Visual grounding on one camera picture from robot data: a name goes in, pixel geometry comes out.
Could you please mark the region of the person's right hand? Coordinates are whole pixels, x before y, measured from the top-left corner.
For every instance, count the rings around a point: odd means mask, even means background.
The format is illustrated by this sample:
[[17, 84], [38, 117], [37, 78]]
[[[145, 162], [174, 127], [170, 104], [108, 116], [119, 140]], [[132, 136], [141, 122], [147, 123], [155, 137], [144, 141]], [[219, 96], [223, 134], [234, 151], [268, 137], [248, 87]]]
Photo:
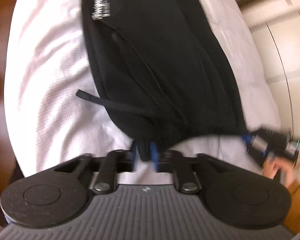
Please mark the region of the person's right hand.
[[294, 164], [285, 158], [267, 158], [263, 165], [262, 176], [274, 179], [279, 171], [284, 173], [283, 184], [286, 188], [289, 188], [296, 180], [296, 177], [294, 174]]

